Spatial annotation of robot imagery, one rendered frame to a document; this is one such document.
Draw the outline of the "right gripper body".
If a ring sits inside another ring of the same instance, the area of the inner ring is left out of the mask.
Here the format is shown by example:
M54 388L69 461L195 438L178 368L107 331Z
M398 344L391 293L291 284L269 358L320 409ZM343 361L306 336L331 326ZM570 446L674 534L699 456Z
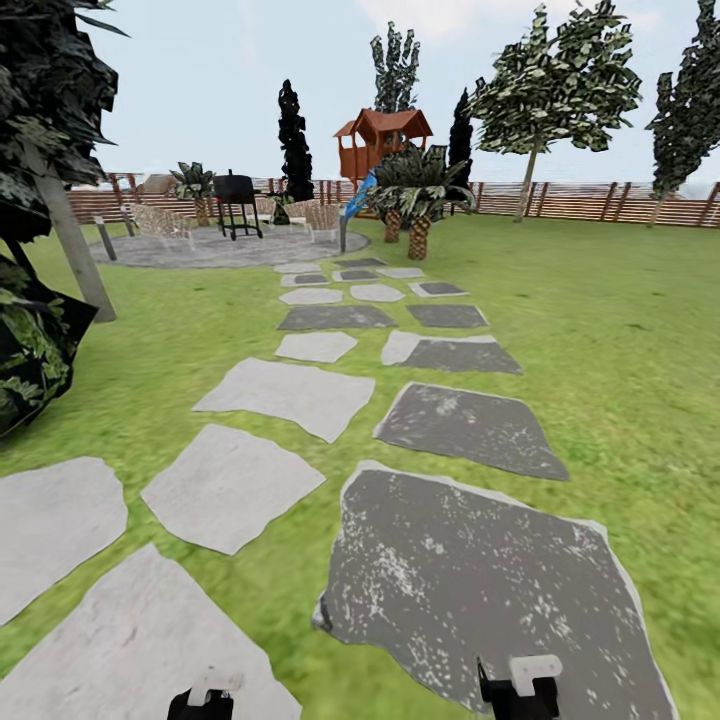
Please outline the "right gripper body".
M488 684L496 720L554 720L559 713L556 688L549 678L535 679L535 695L524 697L513 688L512 680L490 680Z

